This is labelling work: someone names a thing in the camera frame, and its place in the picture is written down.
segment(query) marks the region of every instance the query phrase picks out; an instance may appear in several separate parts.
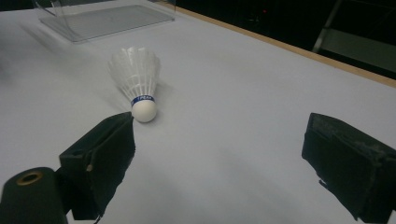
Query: shuttlecock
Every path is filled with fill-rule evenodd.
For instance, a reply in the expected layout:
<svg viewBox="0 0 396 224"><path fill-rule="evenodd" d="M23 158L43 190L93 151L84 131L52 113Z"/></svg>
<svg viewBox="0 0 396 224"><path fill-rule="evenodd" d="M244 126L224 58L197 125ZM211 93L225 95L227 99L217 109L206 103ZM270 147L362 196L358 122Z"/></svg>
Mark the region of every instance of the shuttlecock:
<svg viewBox="0 0 396 224"><path fill-rule="evenodd" d="M118 87L129 98L132 115L148 122L157 114L154 92L160 74L160 59L145 48L122 49L113 54L108 70Z"/></svg>

